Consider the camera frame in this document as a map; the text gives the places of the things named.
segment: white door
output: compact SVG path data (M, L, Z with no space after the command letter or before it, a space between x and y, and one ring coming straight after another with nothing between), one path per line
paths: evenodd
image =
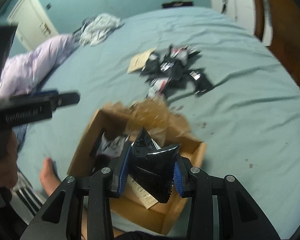
M27 50L58 34L39 0L19 0L7 20L18 24L16 36Z
M235 0L211 0L211 6L217 12L236 20Z

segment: person's hand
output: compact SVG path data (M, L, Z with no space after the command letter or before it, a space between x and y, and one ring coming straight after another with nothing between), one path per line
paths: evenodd
M17 146L17 137L12 131L7 143L7 155L0 160L0 187L13 188L18 181Z

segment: light blue bedsheet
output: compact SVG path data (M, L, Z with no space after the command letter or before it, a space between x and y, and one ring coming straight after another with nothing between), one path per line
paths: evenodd
M18 158L21 171L41 189L39 171L49 156L64 179L95 110L108 101L129 104L147 94L145 78L126 73L131 58L153 47L164 52L171 43L200 48L192 68L205 68L217 86L198 98L189 83L168 100L170 106L183 106L179 112L192 133L207 143L203 169L213 176L236 176L280 237L289 238L300 224L300 90L267 48L211 9L137 15L98 46L79 48L44 89L78 90L81 101L56 111L52 120L28 125ZM171 235L185 235L187 219L185 210ZM114 225L133 229L117 216Z

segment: pile of clothes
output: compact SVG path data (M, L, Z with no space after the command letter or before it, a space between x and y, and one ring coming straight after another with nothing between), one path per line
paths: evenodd
M174 48L169 46L169 52L162 58L155 51L152 52L142 68L140 75L148 75L146 82L151 88L148 97L162 97L168 88L178 88L190 78L194 82L194 93L199 96L212 90L214 86L207 79L203 69L188 68L188 60L200 51L192 46Z
M8 58L0 77L0 99L31 93L74 49L74 36L61 34L46 40L35 50Z
M74 32L74 36L81 45L90 44L95 46L104 41L113 30L122 25L120 18L111 14L101 13L98 16L85 19L82 22L82 26Z

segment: bare foot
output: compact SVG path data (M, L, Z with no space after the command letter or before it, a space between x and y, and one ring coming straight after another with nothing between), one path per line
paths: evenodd
M43 161L42 169L40 171L40 182L48 196L51 196L61 183L53 171L51 158L46 158Z

